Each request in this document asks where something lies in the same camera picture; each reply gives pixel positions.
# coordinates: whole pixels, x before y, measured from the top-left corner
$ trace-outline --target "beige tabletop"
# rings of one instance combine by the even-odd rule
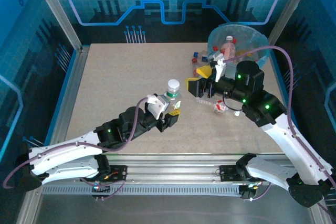
[[[148,94],[162,94],[170,79],[181,84],[181,116],[172,128],[157,129],[132,141],[123,153],[281,152],[244,114],[213,113],[187,92],[193,52],[206,43],[92,44],[72,113],[67,140],[94,130]],[[265,90],[281,100],[270,61],[263,68]]]

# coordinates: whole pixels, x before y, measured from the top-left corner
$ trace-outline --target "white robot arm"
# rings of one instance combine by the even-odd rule
[[[294,168],[276,165],[254,154],[247,154],[237,162],[237,173],[245,177],[260,178],[290,192],[301,205],[310,207],[328,193],[332,187],[333,168],[295,129],[287,116],[286,108],[272,94],[264,90],[264,72],[253,61],[237,65],[235,79],[222,76],[218,79],[215,60],[209,78],[191,79],[188,91],[195,97],[215,94],[243,104],[243,113],[262,128],[280,146]]]
[[[146,102],[145,111],[139,108]],[[42,184],[68,178],[86,178],[90,181],[108,182],[113,171],[104,152],[117,152],[125,145],[156,127],[160,132],[172,127],[180,111],[166,113],[169,100],[164,95],[148,95],[136,107],[130,107],[117,119],[106,122],[94,131],[59,144],[34,147],[18,158],[20,165],[4,180],[22,168],[23,175],[17,186],[29,191]]]

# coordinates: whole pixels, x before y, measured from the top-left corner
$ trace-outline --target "blue bowl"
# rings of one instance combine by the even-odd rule
[[[218,26],[214,29],[208,38],[208,52],[213,52],[213,47],[221,48],[226,42],[226,36],[233,36],[237,40],[236,55],[250,51],[257,47],[267,46],[268,39],[265,35],[258,32],[256,29],[241,25],[239,23],[227,23]],[[270,55],[270,49],[255,52],[252,55],[243,57],[241,60],[252,60],[258,63],[262,68],[267,62]]]

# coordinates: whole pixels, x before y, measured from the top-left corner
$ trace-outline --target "wire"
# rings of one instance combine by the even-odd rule
[[[100,198],[96,197],[96,201],[98,201],[98,199],[100,199],[101,201],[104,201],[106,199],[112,198],[114,195],[117,194],[117,192],[119,192],[123,188],[124,185],[125,185],[125,181],[121,184],[121,186],[113,194],[111,194],[109,196],[105,196],[105,197],[101,196]]]
[[[252,198],[252,199],[243,199],[243,200],[244,201],[255,201],[255,200],[261,199],[268,192],[268,190],[271,188],[271,185],[272,185],[272,183],[269,183],[267,188],[265,189],[265,191],[262,194],[260,194],[258,197],[255,197],[255,198]]]
[[[134,121],[133,121],[133,127],[132,127],[132,130],[131,130],[131,133],[130,133],[130,136],[129,138],[125,141],[125,143],[117,148],[117,149],[108,149],[108,148],[104,148],[104,147],[101,147],[101,146],[98,146],[98,145],[95,145],[95,144],[89,144],[89,143],[84,143],[84,142],[75,142],[75,143],[68,143],[68,144],[63,144],[63,145],[59,145],[59,146],[56,146],[54,148],[50,148],[48,150],[46,150],[45,152],[42,152],[40,153],[39,155],[35,156],[35,157],[32,157],[26,161],[24,161],[23,163],[21,163],[20,165],[18,165],[17,167],[15,167],[8,175],[7,177],[5,178],[5,180],[3,181],[2,183],[2,186],[3,188],[5,189],[11,189],[11,188],[14,188],[12,186],[8,186],[7,183],[8,181],[10,180],[10,178],[18,171],[20,170],[22,167],[24,167],[25,165],[31,163],[32,161],[40,158],[41,156],[43,155],[46,155],[48,153],[51,153],[51,152],[54,152],[56,150],[59,150],[59,149],[63,149],[65,147],[70,147],[70,146],[80,146],[80,145],[85,145],[85,146],[90,146],[90,147],[93,147],[93,148],[97,148],[97,149],[101,149],[103,151],[106,151],[106,152],[117,152],[117,151],[120,151],[122,149],[124,149],[126,147],[126,145],[132,140],[133,136],[134,136],[134,133],[135,133],[135,128],[136,128],[136,124],[138,122],[138,113],[139,113],[139,107],[140,107],[140,104],[143,103],[143,102],[146,102],[148,100],[148,98],[143,98],[141,99],[137,104],[136,104],[136,108],[135,108],[135,114],[134,114]]]
[[[283,55],[285,55],[287,62],[288,62],[288,67],[289,67],[289,75],[290,75],[290,81],[289,81],[289,94],[288,94],[288,107],[287,107],[287,121],[288,121],[288,125],[290,128],[290,131],[292,132],[293,136],[295,137],[295,139],[298,141],[298,143],[302,146],[302,148],[304,148],[304,150],[309,154],[309,156],[314,160],[314,162],[316,162],[316,164],[319,166],[320,170],[323,171],[323,173],[326,175],[326,177],[329,179],[330,183],[332,184],[332,186],[334,188],[336,188],[336,182],[335,180],[332,178],[332,176],[326,171],[326,169],[323,167],[323,164],[319,161],[319,159],[314,155],[314,153],[309,149],[309,147],[302,141],[302,139],[297,135],[293,124],[292,124],[292,119],[291,119],[291,104],[292,104],[292,95],[293,95],[293,80],[294,80],[294,74],[293,74],[293,64],[292,61],[290,59],[289,54],[281,47],[278,46],[264,46],[264,47],[258,47],[255,48],[249,52],[245,52],[242,55],[239,55],[237,57],[228,59],[228,60],[224,60],[223,63],[225,62],[229,62],[229,61],[234,61],[237,59],[240,59],[248,54],[253,54],[255,52],[258,52],[260,50],[265,50],[265,49],[275,49],[278,50],[280,52],[283,53]]]
[[[329,211],[327,208],[325,208],[324,206],[322,206],[322,204],[319,203],[319,202],[317,203],[317,205],[318,205],[320,208],[322,208],[322,210],[325,211],[325,212],[330,216],[330,219],[332,219],[333,221],[336,222],[336,218],[335,218],[335,216],[331,213],[331,211]]]
[[[233,109],[233,108],[229,107],[228,105],[226,105],[226,103],[225,103],[225,97],[224,97],[224,96],[223,96],[223,103],[224,103],[224,105],[225,105],[228,109],[230,109],[230,110],[237,111],[237,112],[240,112],[240,111],[243,110],[243,109],[240,109],[240,110],[238,110],[238,109]]]

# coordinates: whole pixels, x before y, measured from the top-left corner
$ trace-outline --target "white bottle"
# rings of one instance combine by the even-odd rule
[[[234,58],[236,56],[236,46],[233,44],[232,36],[226,36],[226,42],[222,45],[221,51],[224,51],[223,55],[225,60]]]
[[[166,110],[166,113],[170,113],[180,108],[182,96],[180,95],[179,81],[175,79],[169,80],[167,84],[167,92],[164,95],[170,101],[170,104]]]

